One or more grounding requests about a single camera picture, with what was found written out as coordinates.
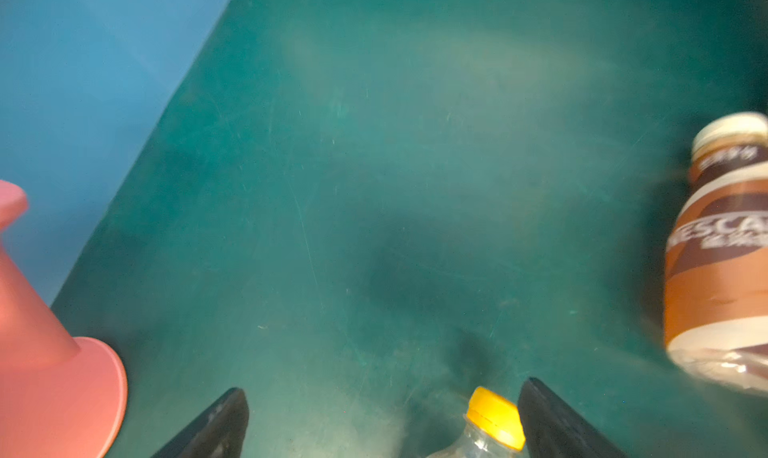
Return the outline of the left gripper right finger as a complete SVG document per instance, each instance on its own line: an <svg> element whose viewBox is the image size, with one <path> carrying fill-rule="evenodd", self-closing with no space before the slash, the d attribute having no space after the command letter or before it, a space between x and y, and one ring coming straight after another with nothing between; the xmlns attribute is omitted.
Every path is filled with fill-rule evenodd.
<svg viewBox="0 0 768 458"><path fill-rule="evenodd" d="M530 457L627 457L538 378L523 383L518 411Z"/></svg>

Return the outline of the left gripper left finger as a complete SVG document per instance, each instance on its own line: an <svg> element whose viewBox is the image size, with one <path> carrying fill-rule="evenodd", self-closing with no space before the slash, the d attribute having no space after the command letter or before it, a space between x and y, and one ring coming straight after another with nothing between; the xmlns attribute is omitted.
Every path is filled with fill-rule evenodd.
<svg viewBox="0 0 768 458"><path fill-rule="evenodd" d="M244 390L230 388L152 457L239 458L248 422Z"/></svg>

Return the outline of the red label yellow cap bottle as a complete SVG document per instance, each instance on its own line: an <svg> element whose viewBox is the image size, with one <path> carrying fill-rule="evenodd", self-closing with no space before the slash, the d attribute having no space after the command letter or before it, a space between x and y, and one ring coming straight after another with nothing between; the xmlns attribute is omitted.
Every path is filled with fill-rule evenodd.
<svg viewBox="0 0 768 458"><path fill-rule="evenodd" d="M428 458L523 457L526 437L517 406L484 388L474 390L462 434Z"/></svg>

